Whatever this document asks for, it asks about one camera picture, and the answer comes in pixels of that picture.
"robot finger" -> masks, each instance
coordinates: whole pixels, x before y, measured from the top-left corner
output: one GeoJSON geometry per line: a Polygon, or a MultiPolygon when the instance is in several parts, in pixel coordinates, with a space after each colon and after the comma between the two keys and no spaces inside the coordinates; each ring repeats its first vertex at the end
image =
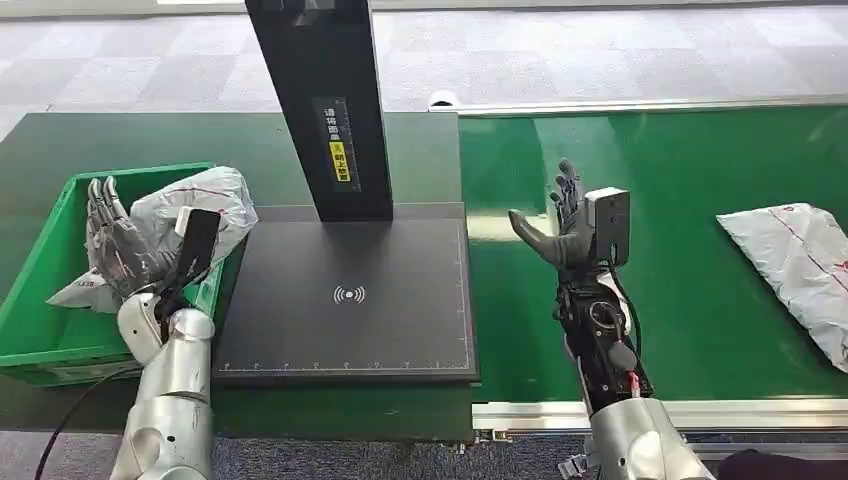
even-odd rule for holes
{"type": "Polygon", "coordinates": [[[106,181],[103,182],[103,199],[114,219],[126,219],[128,217],[127,211],[118,197],[118,191],[115,189],[115,177],[106,177],[106,181]]]}
{"type": "Polygon", "coordinates": [[[92,178],[91,182],[89,182],[88,184],[88,201],[94,205],[94,210],[99,216],[98,227],[111,224],[114,221],[114,219],[112,218],[112,214],[109,212],[109,209],[106,208],[106,203],[103,200],[101,183],[100,180],[97,178],[92,178]]]}

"green table surface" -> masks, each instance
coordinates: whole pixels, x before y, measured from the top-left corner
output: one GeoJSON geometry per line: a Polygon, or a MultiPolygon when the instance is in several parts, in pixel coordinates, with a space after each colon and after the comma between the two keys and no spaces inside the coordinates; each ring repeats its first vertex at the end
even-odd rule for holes
{"type": "MultiPolygon", "coordinates": [[[[511,235],[505,216],[509,208],[544,214],[562,156],[588,188],[632,192],[631,255],[621,277],[661,398],[848,398],[848,377],[715,221],[806,201],[848,224],[846,127],[848,109],[835,107],[461,120],[387,114],[395,201],[466,202],[481,383],[216,389],[216,425],[225,435],[467,439],[472,401],[577,400],[551,320],[554,273],[511,235]]],[[[0,296],[70,175],[194,161],[241,169],[258,205],[310,201],[278,114],[25,117],[0,144],[0,296]]],[[[0,398],[0,428],[50,428],[79,392],[3,379],[0,389],[9,392],[0,398]]],[[[134,392],[133,381],[107,385],[72,427],[119,430],[134,392]]]]}
{"type": "MultiPolygon", "coordinates": [[[[388,115],[397,202],[460,199],[457,117],[388,115]]],[[[73,174],[208,161],[241,170],[257,205],[310,204],[280,114],[30,114],[0,144],[0,298],[73,174]]],[[[137,380],[86,401],[69,428],[122,430],[137,380]]],[[[0,428],[52,429],[80,387],[38,389],[0,377],[0,428]]],[[[471,389],[383,386],[223,389],[215,426],[229,436],[468,440],[471,389]]]]}

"wire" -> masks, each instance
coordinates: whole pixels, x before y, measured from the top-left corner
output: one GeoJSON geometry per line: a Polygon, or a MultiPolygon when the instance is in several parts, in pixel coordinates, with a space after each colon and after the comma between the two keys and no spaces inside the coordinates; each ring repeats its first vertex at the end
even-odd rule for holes
{"type": "Polygon", "coordinates": [[[42,452],[41,454],[41,460],[38,461],[38,468],[35,470],[35,477],[33,477],[33,480],[41,479],[41,475],[44,473],[44,467],[47,466],[47,457],[50,456],[50,451],[53,450],[53,444],[56,443],[56,439],[59,437],[59,434],[62,432],[62,430],[64,430],[65,425],[68,423],[68,420],[70,420],[74,413],[76,413],[77,409],[80,407],[80,405],[82,405],[83,400],[85,400],[88,394],[91,393],[95,388],[117,377],[118,375],[128,373],[134,370],[139,370],[139,367],[134,366],[116,370],[98,380],[97,383],[88,387],[88,390],[82,392],[82,394],[77,397],[74,404],[71,405],[71,408],[68,409],[68,411],[65,413],[65,416],[59,422],[59,425],[56,426],[56,430],[53,431],[53,435],[50,436],[50,440],[47,441],[47,445],[44,447],[44,452],[42,452]]]}
{"type": "Polygon", "coordinates": [[[630,301],[630,297],[627,296],[627,292],[624,291],[624,287],[621,286],[621,281],[618,279],[618,273],[615,271],[615,267],[610,263],[608,265],[610,275],[612,276],[612,281],[615,283],[618,291],[621,292],[621,295],[624,297],[624,302],[627,303],[627,308],[630,310],[630,316],[633,317],[633,328],[636,330],[636,356],[642,356],[642,324],[639,323],[639,315],[636,314],[636,307],[633,305],[633,302],[630,301]]]}

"plastic package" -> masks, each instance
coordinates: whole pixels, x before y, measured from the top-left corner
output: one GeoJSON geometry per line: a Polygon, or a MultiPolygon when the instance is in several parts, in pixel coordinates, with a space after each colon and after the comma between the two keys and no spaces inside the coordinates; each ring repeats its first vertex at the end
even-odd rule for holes
{"type": "Polygon", "coordinates": [[[833,366],[848,372],[848,238],[833,215],[794,203],[716,218],[833,366]]]}
{"type": "MultiPolygon", "coordinates": [[[[108,179],[103,192],[108,191],[105,185],[110,185],[108,179]]],[[[114,180],[111,186],[111,198],[92,194],[90,188],[86,226],[90,270],[48,299],[48,304],[117,312],[122,297],[162,279],[182,243],[175,230],[178,219],[186,218],[191,209],[221,215],[211,267],[224,260],[258,221],[244,178],[230,167],[174,182],[135,201],[128,216],[114,192],[114,180]]]]}

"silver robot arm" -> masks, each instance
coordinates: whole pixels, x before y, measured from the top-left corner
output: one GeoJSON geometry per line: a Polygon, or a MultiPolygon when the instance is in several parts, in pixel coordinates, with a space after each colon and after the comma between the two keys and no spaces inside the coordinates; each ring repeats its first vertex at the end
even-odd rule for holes
{"type": "Polygon", "coordinates": [[[627,336],[630,316],[640,334],[635,309],[615,272],[629,255],[629,192],[605,188],[584,195],[568,161],[559,168],[559,189],[551,194],[558,235],[546,235],[517,211],[509,217],[516,234],[557,270],[554,317],[577,364],[603,476],[714,480],[674,428],[662,402],[649,398],[653,387],[639,357],[641,342],[637,337],[634,347],[627,336]]]}
{"type": "Polygon", "coordinates": [[[93,179],[88,196],[89,259],[126,299],[118,330],[144,367],[110,478],[211,480],[215,324],[182,290],[208,271],[220,216],[192,211],[179,249],[160,252],[127,215],[113,177],[93,179]]]}
{"type": "Polygon", "coordinates": [[[135,405],[111,480],[211,480],[211,340],[215,325],[194,308],[168,319],[162,343],[154,309],[159,297],[140,293],[118,312],[121,336],[144,366],[135,405]]]}

